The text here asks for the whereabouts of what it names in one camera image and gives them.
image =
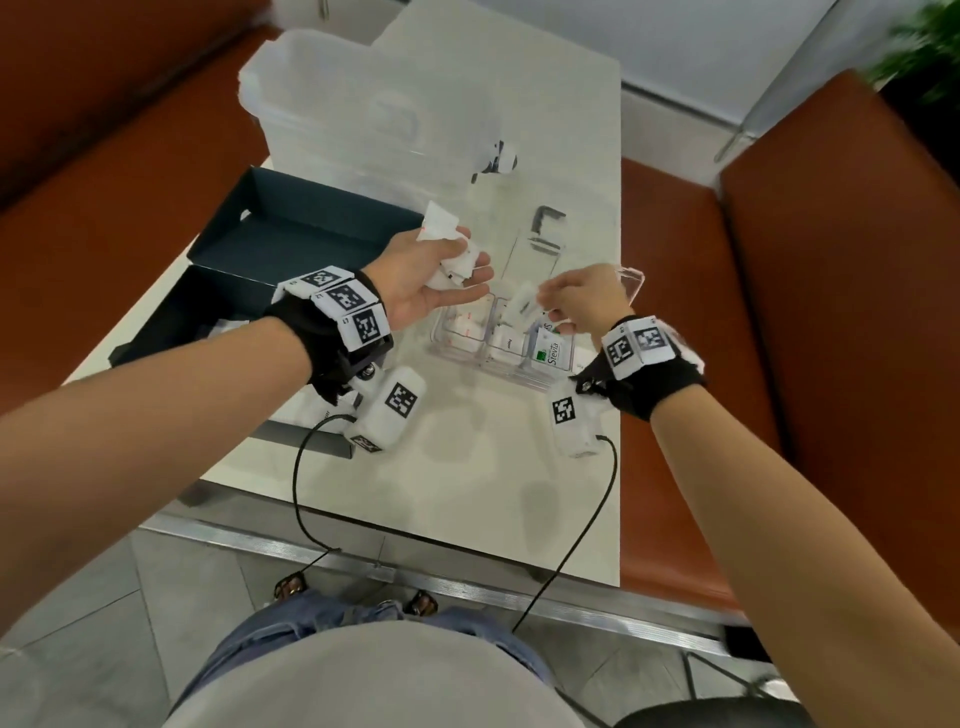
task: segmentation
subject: tiled floor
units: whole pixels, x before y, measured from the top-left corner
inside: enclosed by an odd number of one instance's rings
[[[0,725],[161,725],[171,700],[217,642],[269,603],[277,580],[294,570],[276,559],[134,532],[0,640],[7,648],[0,653]],[[322,592],[357,603],[409,596],[319,569],[308,578]],[[442,598],[441,606],[453,602]],[[517,617],[488,614],[508,625]],[[518,635],[546,659],[571,697],[609,723],[688,698],[676,649],[535,617]],[[771,671],[744,661],[723,665],[750,678]],[[719,673],[696,663],[693,671],[701,696],[739,693]]]

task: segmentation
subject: jeans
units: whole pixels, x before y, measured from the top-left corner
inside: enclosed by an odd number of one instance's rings
[[[340,599],[323,596],[314,589],[307,589],[274,602],[241,622],[217,645],[200,672],[183,689],[183,694],[170,712],[173,713],[194,692],[235,667],[304,637],[350,624],[400,619],[416,619],[424,624],[486,640],[536,674],[544,683],[554,686],[553,675],[542,657],[482,612],[452,607],[433,617],[411,617],[403,614],[398,601],[384,601],[375,607],[355,607]]]

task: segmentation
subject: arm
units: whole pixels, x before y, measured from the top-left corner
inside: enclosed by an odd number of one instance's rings
[[[488,287],[478,283],[492,278],[481,267],[469,290],[425,288],[465,244],[415,238],[395,236],[365,269],[393,330],[481,298]],[[310,367],[294,332],[267,317],[67,384],[0,418],[0,635],[236,447]]]
[[[555,321],[595,339],[632,313],[609,266],[541,290]],[[955,723],[960,646],[843,514],[701,386],[666,396],[650,423],[710,550],[819,725]]]

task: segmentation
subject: black wrist strap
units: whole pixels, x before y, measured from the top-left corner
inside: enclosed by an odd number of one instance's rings
[[[362,271],[353,271],[356,278],[379,298],[376,288]],[[387,335],[355,352],[348,352],[340,338],[336,322],[326,316],[310,299],[286,295],[271,303],[264,316],[273,316],[296,334],[310,357],[312,374],[307,383],[330,404],[349,391],[349,382],[357,372],[380,360],[394,346],[394,337]]]
[[[640,316],[626,316],[614,324],[621,324]],[[670,341],[676,356],[669,361],[642,367],[637,372],[617,380],[613,376],[610,361],[600,352],[595,359],[577,376],[577,392],[599,392],[605,395],[611,404],[621,412],[650,421],[654,409],[670,395],[693,384],[706,385],[707,381],[697,367],[681,357],[677,345]]]

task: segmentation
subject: forearm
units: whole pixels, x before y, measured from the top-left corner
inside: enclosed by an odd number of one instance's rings
[[[955,720],[960,648],[852,523],[701,387],[654,433],[764,646],[822,726]]]
[[[265,318],[68,384],[0,419],[0,634],[309,377],[297,336]]]

